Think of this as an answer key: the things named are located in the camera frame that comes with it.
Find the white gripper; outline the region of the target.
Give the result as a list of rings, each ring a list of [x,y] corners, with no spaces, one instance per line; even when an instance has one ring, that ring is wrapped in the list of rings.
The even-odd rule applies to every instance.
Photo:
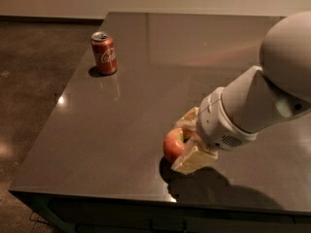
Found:
[[[233,151],[253,142],[258,134],[239,129],[225,112],[222,101],[223,87],[218,87],[205,97],[199,108],[193,107],[174,125],[181,137],[191,137],[183,153],[171,169],[184,175],[208,167],[218,160],[219,149]]]

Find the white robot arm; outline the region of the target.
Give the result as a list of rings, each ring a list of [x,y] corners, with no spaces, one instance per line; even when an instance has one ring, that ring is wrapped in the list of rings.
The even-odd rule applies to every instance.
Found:
[[[218,159],[219,150],[253,142],[273,124],[311,111],[311,13],[291,15],[265,35],[253,66],[219,87],[175,124],[190,131],[172,169],[190,174]]]

